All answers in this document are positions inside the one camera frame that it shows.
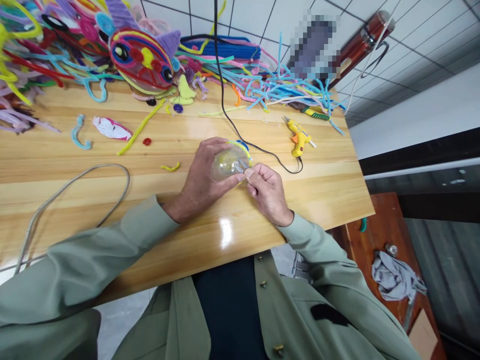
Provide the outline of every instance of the person's left hand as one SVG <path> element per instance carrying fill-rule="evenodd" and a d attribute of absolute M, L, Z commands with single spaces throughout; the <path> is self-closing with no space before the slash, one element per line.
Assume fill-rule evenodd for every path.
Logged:
<path fill-rule="evenodd" d="M 215 155 L 230 149 L 228 139 L 212 137 L 200 143 L 188 170 L 181 193 L 166 202 L 162 208 L 175 222 L 182 224 L 205 211 L 229 190 L 245 180 L 244 174 L 235 174 L 223 181 L 215 181 L 210 175 Z"/>

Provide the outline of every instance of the gray cloth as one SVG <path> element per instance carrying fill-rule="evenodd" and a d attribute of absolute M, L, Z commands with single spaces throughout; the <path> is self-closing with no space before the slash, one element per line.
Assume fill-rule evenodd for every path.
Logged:
<path fill-rule="evenodd" d="M 383 251 L 375 253 L 371 276 L 378 284 L 381 297 L 387 301 L 398 301 L 408 297 L 411 302 L 415 292 L 427 293 L 424 282 L 410 266 Z"/>

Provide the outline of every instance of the finger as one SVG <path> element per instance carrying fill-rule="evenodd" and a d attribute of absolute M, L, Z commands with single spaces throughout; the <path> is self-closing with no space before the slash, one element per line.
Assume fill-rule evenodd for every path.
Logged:
<path fill-rule="evenodd" d="M 252 169 L 255 170 L 267 183 L 272 184 L 275 181 L 282 179 L 278 172 L 261 162 L 256 163 L 254 166 L 252 166 Z"/>
<path fill-rule="evenodd" d="M 260 174 L 253 170 L 251 167 L 245 169 L 243 172 L 246 176 L 246 180 L 250 185 L 252 185 L 254 188 L 258 190 L 258 192 L 262 192 L 268 189 L 269 184 L 267 184 Z"/>
<path fill-rule="evenodd" d="M 228 150 L 231 147 L 232 145 L 226 143 L 210 144 L 204 148 L 199 147 L 195 158 L 204 162 L 205 166 L 211 166 L 214 162 L 215 155 L 220 154 L 222 151 Z"/>
<path fill-rule="evenodd" d="M 199 147 L 206 147 L 207 145 L 212 145 L 212 144 L 225 144 L 227 141 L 228 141 L 228 139 L 226 139 L 224 137 L 215 136 L 215 137 L 211 137 L 207 140 L 203 140 L 200 143 Z"/>
<path fill-rule="evenodd" d="M 210 144 L 206 146 L 206 150 L 213 154 L 213 156 L 220 154 L 222 151 L 231 149 L 232 145 L 231 144 L 226 144 L 226 143 L 216 143 L 216 144 Z"/>
<path fill-rule="evenodd" d="M 257 196 L 258 190 L 254 186 L 247 183 L 246 189 L 248 190 L 248 193 L 250 194 L 250 196 L 252 196 L 253 198 Z"/>
<path fill-rule="evenodd" d="M 243 180 L 245 180 L 244 174 L 235 174 L 227 177 L 225 180 L 219 181 L 217 183 L 217 188 L 219 189 L 221 196 L 223 196 L 228 191 L 240 184 Z"/>

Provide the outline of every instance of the sleeve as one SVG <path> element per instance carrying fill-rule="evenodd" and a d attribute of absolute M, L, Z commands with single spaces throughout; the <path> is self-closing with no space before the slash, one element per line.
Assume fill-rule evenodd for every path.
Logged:
<path fill-rule="evenodd" d="M 49 247 L 44 259 L 0 286 L 0 352 L 23 351 L 19 358 L 29 359 L 29 351 L 35 358 L 37 345 L 62 349 L 59 337 L 52 339 L 59 333 L 67 348 L 81 349 L 75 341 L 96 344 L 92 334 L 98 333 L 100 317 L 87 308 L 113 279 L 178 226 L 152 196 L 119 222 Z M 66 331 L 76 326 L 76 331 Z"/>
<path fill-rule="evenodd" d="M 319 225 L 295 214 L 278 227 L 310 264 L 313 287 L 386 358 L 419 359 L 399 321 L 372 294 L 362 271 Z"/>

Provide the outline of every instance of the hand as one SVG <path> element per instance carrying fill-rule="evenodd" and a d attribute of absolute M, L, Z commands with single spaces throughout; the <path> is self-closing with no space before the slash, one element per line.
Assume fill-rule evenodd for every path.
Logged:
<path fill-rule="evenodd" d="M 173 221 L 184 223 L 245 180 L 244 174 L 235 174 L 223 181 L 215 181 L 210 175 L 215 155 L 231 148 L 227 141 L 226 138 L 212 137 L 200 143 L 181 193 L 162 206 Z"/>
<path fill-rule="evenodd" d="M 287 206 L 280 175 L 262 163 L 245 169 L 244 174 L 248 181 L 246 188 L 255 198 L 260 212 L 277 226 L 290 225 L 294 213 Z"/>

